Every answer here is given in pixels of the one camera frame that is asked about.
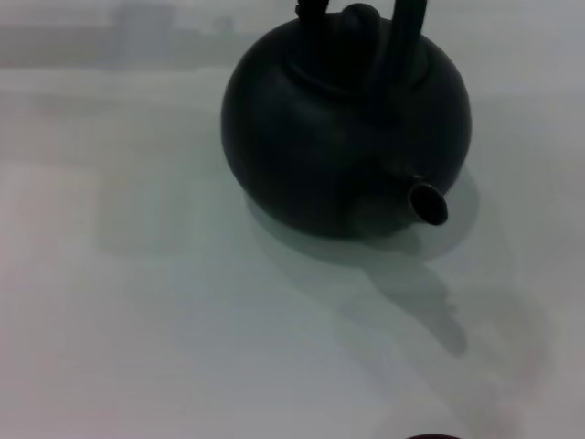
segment black teapot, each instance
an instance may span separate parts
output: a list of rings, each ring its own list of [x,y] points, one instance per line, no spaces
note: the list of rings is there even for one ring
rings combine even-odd
[[[463,80],[420,32],[427,0],[299,18],[261,38],[236,68],[222,110],[229,165],[250,197],[296,229],[379,235],[449,213],[472,118]]]

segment white table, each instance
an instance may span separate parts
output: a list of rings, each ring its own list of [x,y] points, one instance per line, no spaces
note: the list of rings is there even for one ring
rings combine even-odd
[[[233,15],[189,67],[146,6],[0,2],[0,437],[583,437],[585,4],[431,1],[473,100],[452,222],[349,244],[267,219],[221,152],[240,40],[283,3],[159,9]],[[27,55],[45,18],[125,43]]]

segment teapot handle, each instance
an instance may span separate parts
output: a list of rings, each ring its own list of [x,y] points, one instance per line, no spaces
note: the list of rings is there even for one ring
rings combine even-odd
[[[410,76],[427,12],[428,0],[397,0],[392,17],[388,54],[381,77],[394,86]]]
[[[301,22],[319,21],[327,12],[329,0],[298,0],[296,13]]]

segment teapot body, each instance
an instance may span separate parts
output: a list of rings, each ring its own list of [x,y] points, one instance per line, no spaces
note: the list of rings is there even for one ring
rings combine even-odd
[[[380,23],[389,33],[391,22]],[[472,121],[461,75],[420,37],[414,79],[400,88],[389,80],[378,93],[391,102],[368,106],[359,92],[328,90],[295,69],[302,25],[259,40],[229,82],[222,142],[235,177],[274,218],[312,234],[358,236],[360,222],[375,233],[408,225],[417,218],[410,188],[446,194],[467,156]]]

